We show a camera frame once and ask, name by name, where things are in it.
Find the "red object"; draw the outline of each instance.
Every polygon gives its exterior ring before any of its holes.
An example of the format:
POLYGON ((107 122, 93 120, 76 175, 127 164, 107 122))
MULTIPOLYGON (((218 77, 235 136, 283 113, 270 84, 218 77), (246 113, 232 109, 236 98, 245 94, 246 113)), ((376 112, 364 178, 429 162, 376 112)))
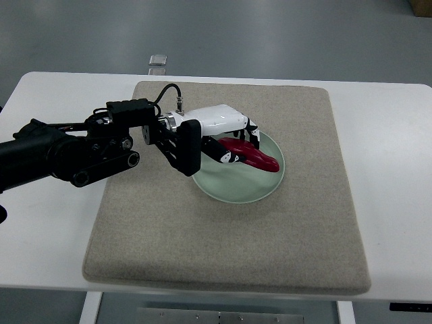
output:
POLYGON ((218 140, 227 150, 246 157, 243 163, 268 172, 278 172, 280 167, 277 160, 270 157, 247 140, 239 140, 238 138, 224 137, 218 140))

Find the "concrete floor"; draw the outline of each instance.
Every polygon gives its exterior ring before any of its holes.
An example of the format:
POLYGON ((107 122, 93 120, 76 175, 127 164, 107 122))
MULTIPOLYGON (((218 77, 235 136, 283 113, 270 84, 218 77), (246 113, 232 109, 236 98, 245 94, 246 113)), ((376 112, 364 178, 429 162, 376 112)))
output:
MULTIPOLYGON (((432 86, 432 18, 407 0, 15 0, 0 12, 0 106, 27 72, 147 74, 153 54, 177 76, 432 86)), ((84 293, 34 294, 0 290, 0 323, 77 323, 84 293)))

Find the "light green plate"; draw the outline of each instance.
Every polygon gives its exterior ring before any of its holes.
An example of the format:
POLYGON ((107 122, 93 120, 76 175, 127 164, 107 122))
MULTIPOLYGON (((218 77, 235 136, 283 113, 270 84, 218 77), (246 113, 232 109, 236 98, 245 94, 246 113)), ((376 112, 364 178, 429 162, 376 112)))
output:
POLYGON ((263 171, 244 163, 218 163, 202 154, 201 169, 192 176, 198 187, 217 200, 234 204, 252 203, 275 191, 284 177, 284 156, 275 141, 262 132, 260 135, 260 151, 277 160, 279 172, 263 171))

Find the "cardboard box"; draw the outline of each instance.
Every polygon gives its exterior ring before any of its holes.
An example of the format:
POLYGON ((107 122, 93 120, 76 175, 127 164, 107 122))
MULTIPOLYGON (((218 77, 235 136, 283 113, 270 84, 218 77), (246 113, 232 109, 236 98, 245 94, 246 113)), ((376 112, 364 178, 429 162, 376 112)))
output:
POLYGON ((410 4, 417 17, 432 17, 432 0, 410 0, 410 4))

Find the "screw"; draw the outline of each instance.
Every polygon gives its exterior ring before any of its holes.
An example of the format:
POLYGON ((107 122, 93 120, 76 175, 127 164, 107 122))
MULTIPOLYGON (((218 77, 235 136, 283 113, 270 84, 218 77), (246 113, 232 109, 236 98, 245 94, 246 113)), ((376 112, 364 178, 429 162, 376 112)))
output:
POLYGON ((121 142, 121 148, 124 150, 128 150, 132 147, 132 141, 129 138, 125 138, 121 142))

